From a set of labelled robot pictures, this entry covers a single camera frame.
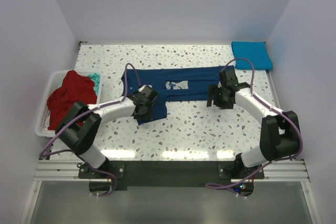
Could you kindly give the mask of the dark blue t shirt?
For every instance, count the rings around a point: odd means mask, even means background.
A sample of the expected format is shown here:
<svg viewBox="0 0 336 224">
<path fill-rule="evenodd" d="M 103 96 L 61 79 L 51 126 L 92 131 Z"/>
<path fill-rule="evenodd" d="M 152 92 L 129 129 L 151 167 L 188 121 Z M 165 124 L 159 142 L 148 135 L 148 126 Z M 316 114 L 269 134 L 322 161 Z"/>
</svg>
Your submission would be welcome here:
<svg viewBox="0 0 336 224">
<path fill-rule="evenodd" d="M 150 120 L 137 120 L 138 124 L 167 117 L 167 102 L 206 101 L 209 86 L 219 84 L 218 74 L 222 66 L 179 69 L 128 69 L 128 92 L 138 90 L 139 85 L 149 85 L 159 94 Z"/>
</svg>

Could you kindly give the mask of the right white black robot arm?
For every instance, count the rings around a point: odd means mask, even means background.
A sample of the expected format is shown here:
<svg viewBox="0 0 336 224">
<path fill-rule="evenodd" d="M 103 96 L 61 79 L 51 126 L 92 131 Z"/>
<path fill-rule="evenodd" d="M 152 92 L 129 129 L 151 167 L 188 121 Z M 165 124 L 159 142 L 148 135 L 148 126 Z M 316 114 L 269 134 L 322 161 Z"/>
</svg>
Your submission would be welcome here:
<svg viewBox="0 0 336 224">
<path fill-rule="evenodd" d="M 253 91 L 253 85 L 238 82 L 234 69 L 226 68 L 219 74 L 219 84 L 210 85 L 207 106 L 225 110 L 235 105 L 244 108 L 261 126 L 259 144 L 236 155 L 231 176 L 246 178 L 253 168 L 272 161 L 294 157 L 302 151 L 302 136 L 298 116 L 272 106 Z"/>
</svg>

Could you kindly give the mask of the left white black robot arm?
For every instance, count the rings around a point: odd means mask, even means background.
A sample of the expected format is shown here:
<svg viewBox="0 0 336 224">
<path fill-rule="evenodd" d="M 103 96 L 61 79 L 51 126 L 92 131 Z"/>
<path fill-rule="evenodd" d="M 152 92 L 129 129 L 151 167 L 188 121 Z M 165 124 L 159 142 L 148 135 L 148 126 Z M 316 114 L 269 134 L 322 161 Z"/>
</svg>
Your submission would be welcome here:
<svg viewBox="0 0 336 224">
<path fill-rule="evenodd" d="M 144 85 L 113 101 L 100 104 L 76 102 L 58 125 L 55 137 L 83 160 L 97 178 L 110 177 L 110 161 L 94 144 L 99 127 L 118 118 L 151 120 L 158 99 L 159 93 Z"/>
</svg>

